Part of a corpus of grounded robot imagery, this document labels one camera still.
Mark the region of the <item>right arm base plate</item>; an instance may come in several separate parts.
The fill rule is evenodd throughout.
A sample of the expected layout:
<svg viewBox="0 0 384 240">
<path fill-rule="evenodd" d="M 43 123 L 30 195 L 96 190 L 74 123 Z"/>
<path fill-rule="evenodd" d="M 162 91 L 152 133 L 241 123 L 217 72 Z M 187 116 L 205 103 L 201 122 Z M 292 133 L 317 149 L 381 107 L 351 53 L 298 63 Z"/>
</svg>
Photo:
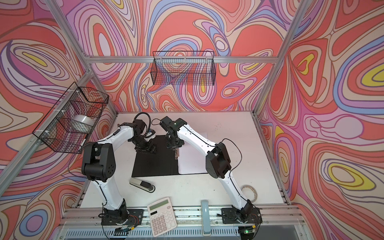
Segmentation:
<svg viewBox="0 0 384 240">
<path fill-rule="evenodd" d="M 221 208 L 221 213 L 218 216 L 222 218 L 224 224 L 260 225 L 263 223 L 260 209 L 255 207 L 248 214 L 242 214 L 241 211 L 235 208 Z"/>
</svg>

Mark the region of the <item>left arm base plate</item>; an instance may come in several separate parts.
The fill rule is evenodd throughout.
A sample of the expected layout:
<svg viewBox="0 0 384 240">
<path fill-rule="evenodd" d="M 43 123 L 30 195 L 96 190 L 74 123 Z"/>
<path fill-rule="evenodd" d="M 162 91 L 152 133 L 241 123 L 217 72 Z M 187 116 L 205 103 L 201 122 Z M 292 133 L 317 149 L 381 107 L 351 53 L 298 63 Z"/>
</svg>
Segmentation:
<svg viewBox="0 0 384 240">
<path fill-rule="evenodd" d="M 136 227 L 141 225 L 143 215 L 144 210 L 142 209 L 130 209 L 126 212 L 103 209 L 103 212 L 98 217 L 102 220 L 102 226 Z"/>
</svg>

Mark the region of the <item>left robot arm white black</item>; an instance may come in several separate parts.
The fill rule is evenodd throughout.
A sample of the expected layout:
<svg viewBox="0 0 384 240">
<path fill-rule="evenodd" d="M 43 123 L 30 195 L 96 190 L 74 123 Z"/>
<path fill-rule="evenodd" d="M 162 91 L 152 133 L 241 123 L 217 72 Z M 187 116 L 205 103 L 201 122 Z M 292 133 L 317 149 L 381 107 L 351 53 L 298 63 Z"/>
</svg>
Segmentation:
<svg viewBox="0 0 384 240">
<path fill-rule="evenodd" d="M 116 131 L 84 147 L 82 174 L 98 188 L 103 200 L 103 214 L 107 216 L 128 217 L 126 202 L 121 196 L 114 174 L 117 169 L 115 150 L 129 142 L 141 153 L 154 154 L 157 151 L 152 137 L 152 119 L 148 113 L 140 112 L 131 123 L 118 125 Z"/>
</svg>

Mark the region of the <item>printed paper sheets stack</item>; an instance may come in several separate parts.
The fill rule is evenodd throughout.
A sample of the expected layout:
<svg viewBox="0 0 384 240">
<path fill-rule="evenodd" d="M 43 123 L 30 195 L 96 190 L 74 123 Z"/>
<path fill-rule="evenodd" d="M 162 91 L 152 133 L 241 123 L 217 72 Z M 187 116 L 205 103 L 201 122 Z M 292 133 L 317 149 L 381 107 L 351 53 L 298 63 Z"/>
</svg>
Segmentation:
<svg viewBox="0 0 384 240">
<path fill-rule="evenodd" d="M 178 172 L 180 175 L 207 174 L 206 156 L 190 143 L 179 148 Z"/>
</svg>

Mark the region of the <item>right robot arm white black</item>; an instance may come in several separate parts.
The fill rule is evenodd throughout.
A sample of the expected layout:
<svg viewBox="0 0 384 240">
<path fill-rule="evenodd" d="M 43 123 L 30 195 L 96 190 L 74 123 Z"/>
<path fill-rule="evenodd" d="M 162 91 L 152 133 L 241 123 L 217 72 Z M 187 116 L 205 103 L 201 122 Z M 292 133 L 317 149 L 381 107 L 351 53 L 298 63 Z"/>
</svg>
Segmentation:
<svg viewBox="0 0 384 240">
<path fill-rule="evenodd" d="M 221 182 L 232 202 L 236 221 L 244 223 L 250 217 L 254 205 L 246 199 L 233 174 L 230 156 L 223 142 L 215 143 L 196 132 L 186 121 L 179 118 L 173 121 L 169 117 L 160 120 L 160 126 L 167 132 L 167 147 L 181 148 L 190 144 L 205 157 L 207 173 Z"/>
</svg>

